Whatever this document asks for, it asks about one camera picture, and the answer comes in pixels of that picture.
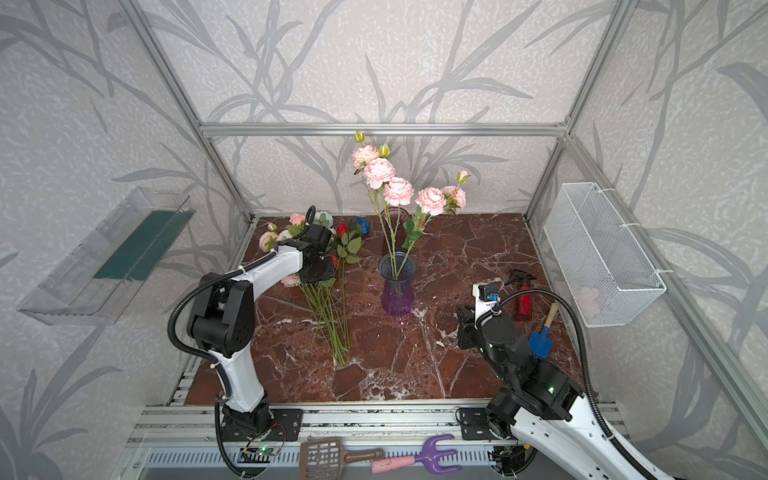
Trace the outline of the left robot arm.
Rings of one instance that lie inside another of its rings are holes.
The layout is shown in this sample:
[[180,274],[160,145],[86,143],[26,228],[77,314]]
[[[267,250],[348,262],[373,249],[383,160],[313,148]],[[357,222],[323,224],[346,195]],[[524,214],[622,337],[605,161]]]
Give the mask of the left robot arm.
[[310,206],[296,234],[262,257],[225,274],[209,273],[173,308],[167,336],[178,350],[209,362],[223,393],[215,400],[228,421],[262,432],[272,424],[267,393],[251,355],[256,300],[290,275],[302,284],[335,276],[330,228],[314,222]]

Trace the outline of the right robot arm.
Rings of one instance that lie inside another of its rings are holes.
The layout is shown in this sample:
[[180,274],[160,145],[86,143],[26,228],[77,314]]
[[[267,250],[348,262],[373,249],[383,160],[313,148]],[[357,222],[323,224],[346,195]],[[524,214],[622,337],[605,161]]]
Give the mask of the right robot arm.
[[536,355],[502,312],[494,284],[476,284],[474,303],[458,307],[458,346],[476,350],[502,382],[486,406],[490,430],[548,457],[576,479],[666,479],[602,415],[590,380],[578,382]]

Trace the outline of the purple glass vase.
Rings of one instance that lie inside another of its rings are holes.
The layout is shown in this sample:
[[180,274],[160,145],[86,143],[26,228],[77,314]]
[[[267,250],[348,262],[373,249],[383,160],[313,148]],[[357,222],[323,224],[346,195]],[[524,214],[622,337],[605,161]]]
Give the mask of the purple glass vase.
[[411,284],[415,274],[414,260],[405,252],[397,252],[394,258],[387,254],[379,260],[378,273],[384,281],[380,295],[383,311],[394,317],[408,315],[415,303]]

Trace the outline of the pink flower stem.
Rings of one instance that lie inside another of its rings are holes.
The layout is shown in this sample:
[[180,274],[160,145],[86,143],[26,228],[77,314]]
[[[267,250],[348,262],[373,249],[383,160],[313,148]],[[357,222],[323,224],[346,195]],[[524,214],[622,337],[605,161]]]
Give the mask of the pink flower stem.
[[[415,195],[412,184],[399,177],[392,162],[388,159],[389,147],[376,147],[366,140],[361,131],[353,135],[358,144],[351,154],[355,175],[362,175],[368,192],[368,197],[383,227],[382,211],[387,207],[405,207],[411,203]],[[394,258],[397,251],[389,255]]]
[[466,207],[467,197],[462,186],[471,175],[461,170],[454,185],[443,188],[428,187],[416,194],[416,211],[406,221],[406,237],[403,243],[405,258],[408,259],[415,245],[423,238],[427,225],[439,215],[456,215]]

